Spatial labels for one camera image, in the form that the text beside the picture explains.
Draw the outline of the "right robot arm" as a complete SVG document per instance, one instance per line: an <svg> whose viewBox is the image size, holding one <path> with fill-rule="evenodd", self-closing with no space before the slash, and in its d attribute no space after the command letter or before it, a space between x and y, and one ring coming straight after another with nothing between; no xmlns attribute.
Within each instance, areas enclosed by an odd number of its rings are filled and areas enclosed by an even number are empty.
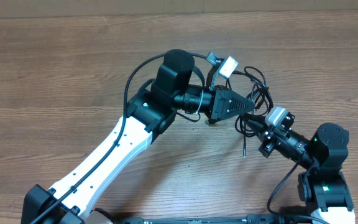
<svg viewBox="0 0 358 224"><path fill-rule="evenodd" d="M298 174L298 195L303 206L269 210L267 223L355 223L356 215L342 164L348 157L349 132L334 123L318 127L311 139L292 130L295 117L283 115L245 114L241 129L247 136L256 136L264 157L278 151L304 168Z"/></svg>

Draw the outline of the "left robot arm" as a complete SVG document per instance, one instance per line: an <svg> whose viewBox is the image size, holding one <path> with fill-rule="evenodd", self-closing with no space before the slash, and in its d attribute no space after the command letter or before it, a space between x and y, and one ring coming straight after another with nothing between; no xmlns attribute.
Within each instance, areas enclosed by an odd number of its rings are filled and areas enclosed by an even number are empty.
<svg viewBox="0 0 358 224"><path fill-rule="evenodd" d="M33 186L25 195L22 223L84 223L103 192L130 163L164 133L177 116L205 115L208 121L252 111L254 102L218 86L238 65L232 57L205 56L211 70L203 75L196 54L173 49L161 54L155 78L124 97L122 116L107 138L73 171L50 188Z"/></svg>

